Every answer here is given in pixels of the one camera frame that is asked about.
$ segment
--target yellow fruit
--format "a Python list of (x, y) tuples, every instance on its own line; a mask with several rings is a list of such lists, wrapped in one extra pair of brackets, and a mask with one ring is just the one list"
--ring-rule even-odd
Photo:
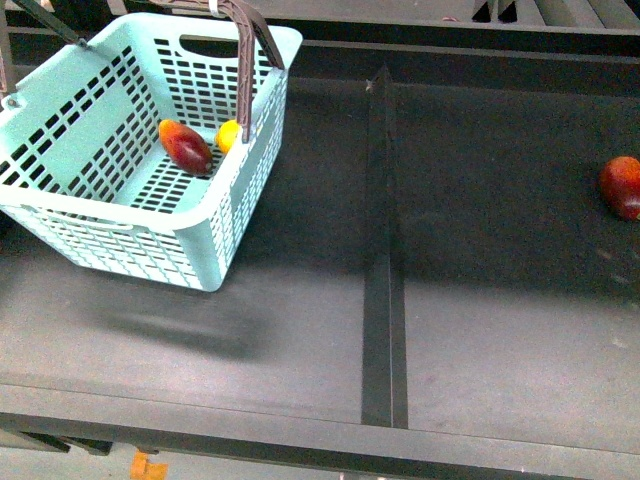
[(216, 134), (216, 144), (222, 153), (229, 153), (238, 133), (240, 133), (240, 125), (235, 120), (228, 120), (222, 124)]

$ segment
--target brown basket handle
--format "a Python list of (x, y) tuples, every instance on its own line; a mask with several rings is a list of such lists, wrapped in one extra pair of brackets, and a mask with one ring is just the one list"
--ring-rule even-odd
[(243, 0), (217, 0), (209, 2), (215, 15), (227, 15), (238, 27), (238, 100), (236, 120), (242, 126), (242, 141), (249, 141), (251, 132), (251, 104), (253, 101), (253, 67), (256, 37), (271, 66), (284, 70), (284, 62), (269, 27), (260, 13)]

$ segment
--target metal divider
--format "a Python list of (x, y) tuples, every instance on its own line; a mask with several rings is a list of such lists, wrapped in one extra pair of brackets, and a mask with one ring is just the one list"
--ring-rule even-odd
[(624, 0), (589, 0), (589, 3), (605, 27), (640, 29), (640, 18)]
[(549, 26), (603, 28), (587, 0), (536, 0), (542, 18)]
[(491, 10), (493, 2), (490, 0), (476, 0), (473, 4), (473, 15), (471, 19), (474, 22), (489, 23), (491, 21)]
[(518, 5), (516, 0), (498, 1), (498, 20), (504, 23), (518, 21)]
[(398, 226), (396, 106), (387, 67), (368, 83), (369, 135), (362, 423), (408, 428), (404, 282)]

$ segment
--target basket hole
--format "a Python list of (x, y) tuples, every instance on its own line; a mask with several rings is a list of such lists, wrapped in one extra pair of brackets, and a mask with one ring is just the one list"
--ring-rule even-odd
[(51, 176), (51, 174), (47, 174), (47, 176), (44, 177), (42, 181), (38, 184), (38, 188), (43, 190), (47, 185), (51, 183), (51, 180), (53, 180), (53, 177)]
[(47, 140), (46, 142), (44, 142), (42, 145), (40, 145), (40, 147), (38, 148), (38, 152), (40, 153), (40, 155), (43, 155), (44, 152), (46, 152), (47, 150), (49, 150), (49, 147), (53, 145), (53, 142), (51, 140)]
[[(93, 159), (94, 159), (94, 160), (98, 160), (98, 158), (100, 158), (100, 157), (102, 156), (102, 154), (103, 154), (103, 153), (104, 153), (104, 150), (102, 150), (102, 149), (98, 150), (98, 153), (96, 153), (96, 154), (93, 156)], [(89, 173), (89, 171), (91, 170), (92, 165), (93, 165), (93, 162), (89, 162), (89, 163), (87, 163), (87, 164), (84, 166), (84, 168), (82, 169), (81, 173), (82, 173), (83, 175), (86, 175), (87, 173)]]
[(27, 170), (29, 168), (31, 168), (31, 166), (36, 162), (37, 158), (35, 155), (30, 155), (29, 158), (27, 158), (24, 162), (22, 162), (22, 164), (20, 165), (20, 168), (22, 168), (23, 170)]
[(31, 135), (29, 137), (29, 141), (31, 142), (31, 144), (35, 144), (38, 140), (40, 140), (42, 138), (42, 136), (44, 135), (44, 132), (42, 131), (41, 128), (39, 128), (38, 130), (36, 130), (33, 135)]
[(238, 56), (238, 41), (229, 38), (183, 35), (180, 37), (180, 46), (187, 52), (204, 57), (236, 58)]
[(73, 104), (71, 102), (65, 103), (60, 109), (60, 113), (65, 115), (69, 110), (71, 110), (71, 107), (73, 107)]
[(58, 117), (57, 115), (54, 115), (51, 118), (49, 118), (49, 120), (46, 121), (45, 125), (47, 126), (47, 128), (51, 128), (56, 124), (58, 120), (60, 120), (60, 117)]
[(29, 175), (29, 178), (35, 181), (43, 172), (44, 172), (44, 167), (42, 165), (38, 165), (38, 167), (33, 172), (31, 172), (31, 175)]
[(9, 175), (9, 178), (7, 178), (5, 185), (12, 185), (16, 182), (16, 180), (18, 180), (20, 178), (20, 175), (18, 175), (16, 172), (13, 172), (11, 175)]

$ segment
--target floor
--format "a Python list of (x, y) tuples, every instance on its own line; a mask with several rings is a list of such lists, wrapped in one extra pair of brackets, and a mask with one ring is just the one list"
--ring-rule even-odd
[[(107, 457), (72, 447), (67, 454), (0, 448), (2, 480), (128, 480), (135, 453), (131, 445), (116, 444)], [(253, 464), (194, 455), (164, 453), (150, 457), (167, 463), (166, 480), (339, 480), (339, 473)]]

